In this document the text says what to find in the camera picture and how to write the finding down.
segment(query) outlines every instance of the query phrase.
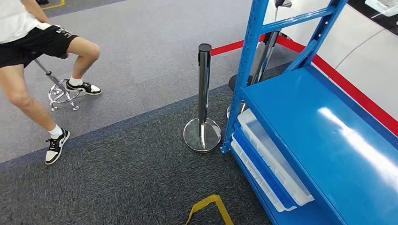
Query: stanchion base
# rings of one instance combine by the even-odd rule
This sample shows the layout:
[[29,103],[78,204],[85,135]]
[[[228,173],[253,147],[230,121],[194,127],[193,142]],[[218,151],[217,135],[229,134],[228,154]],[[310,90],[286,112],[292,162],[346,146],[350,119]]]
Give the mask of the stanchion base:
[[189,121],[184,128],[184,141],[194,151],[209,152],[220,143],[221,129],[209,118],[206,120],[202,136],[199,134],[199,127],[198,118]]
[[[242,112],[242,108],[244,107],[244,105],[245,105],[245,103],[242,101],[240,103],[239,114],[240,114],[240,112]],[[231,105],[229,105],[227,108],[227,119],[230,118],[230,110],[231,110]]]
[[[235,88],[236,78],[237,78],[237,75],[233,75],[230,78],[230,81],[228,82],[228,86],[230,87],[231,90],[234,90],[234,88]],[[252,82],[252,79],[253,79],[253,77],[249,76],[249,79],[247,80],[247,85],[250,85],[250,83]]]

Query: plastic storage bin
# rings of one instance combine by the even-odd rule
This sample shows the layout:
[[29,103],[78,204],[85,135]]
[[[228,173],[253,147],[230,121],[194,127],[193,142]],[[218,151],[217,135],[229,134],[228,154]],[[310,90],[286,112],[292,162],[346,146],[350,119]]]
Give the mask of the plastic storage bin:
[[398,0],[366,0],[365,4],[387,17],[398,14]]
[[250,109],[238,116],[241,129],[297,205],[302,206],[314,198],[286,161],[280,150],[257,121]]
[[293,209],[292,207],[299,206],[290,196],[290,194],[283,187],[282,183],[279,182],[278,178],[272,173],[271,169],[264,162],[263,158],[256,151],[256,149],[250,144],[249,140],[245,137],[240,128],[240,124],[235,124],[235,133],[233,135],[237,143],[242,148],[245,155],[248,157],[248,160],[252,163],[252,165],[257,169],[260,173],[260,176],[265,180],[268,186],[271,188],[272,192],[276,195],[276,197],[281,201],[282,205],[286,209]]
[[281,200],[276,196],[275,192],[272,190],[272,188],[269,186],[269,184],[260,174],[259,170],[251,162],[249,157],[246,155],[245,151],[243,151],[243,148],[240,146],[239,142],[235,139],[235,134],[232,135],[231,147],[234,149],[236,154],[239,156],[240,160],[246,166],[247,170],[256,180],[257,184],[260,186],[262,191],[265,193],[265,195],[268,197],[271,203],[275,206],[275,209],[278,212],[291,211],[296,208],[296,206],[291,206],[290,208],[284,207]]

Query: chrome stanchion post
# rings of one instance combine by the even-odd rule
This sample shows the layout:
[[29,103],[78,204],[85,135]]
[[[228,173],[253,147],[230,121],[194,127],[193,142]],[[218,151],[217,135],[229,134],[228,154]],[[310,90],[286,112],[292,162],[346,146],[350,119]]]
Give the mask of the chrome stanchion post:
[[210,82],[211,45],[199,45],[199,116],[189,121],[184,128],[184,141],[191,149],[209,152],[221,140],[221,129],[213,120],[207,118],[208,93]]
[[[254,74],[254,77],[252,78],[250,85],[258,83],[264,78],[265,71],[267,70],[268,64],[270,62],[269,59],[271,58],[271,55],[274,52],[276,38],[278,37],[278,35],[279,31],[273,31],[265,35],[264,39],[265,48],[264,51],[261,53],[262,56],[260,64],[257,66],[256,73]],[[230,107],[231,105],[229,105],[227,108],[227,118],[230,117]],[[240,113],[242,113],[246,109],[247,109],[246,104],[242,102],[240,105]]]

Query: black and white sneaker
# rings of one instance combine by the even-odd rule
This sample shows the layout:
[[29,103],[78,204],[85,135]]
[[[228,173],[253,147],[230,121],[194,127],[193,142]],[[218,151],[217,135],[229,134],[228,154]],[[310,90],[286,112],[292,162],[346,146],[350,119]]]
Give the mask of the black and white sneaker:
[[55,163],[59,159],[62,153],[62,147],[65,144],[65,142],[68,140],[70,137],[70,132],[61,128],[62,129],[62,135],[60,135],[57,139],[48,139],[46,142],[50,142],[50,147],[47,150],[46,153],[46,164],[51,165]]
[[88,95],[99,95],[101,94],[101,89],[99,89],[97,86],[94,86],[88,82],[84,82],[82,85],[78,86],[73,86],[69,83],[69,81],[66,82],[66,90],[69,92],[85,92]]

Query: stanchion top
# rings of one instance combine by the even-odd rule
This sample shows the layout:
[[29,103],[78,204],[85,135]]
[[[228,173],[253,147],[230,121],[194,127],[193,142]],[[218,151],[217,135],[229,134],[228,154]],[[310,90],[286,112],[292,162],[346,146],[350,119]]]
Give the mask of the stanchion top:
[[206,43],[202,43],[202,44],[199,45],[199,52],[206,53],[206,52],[209,52],[209,51],[211,51],[211,45],[206,44]]

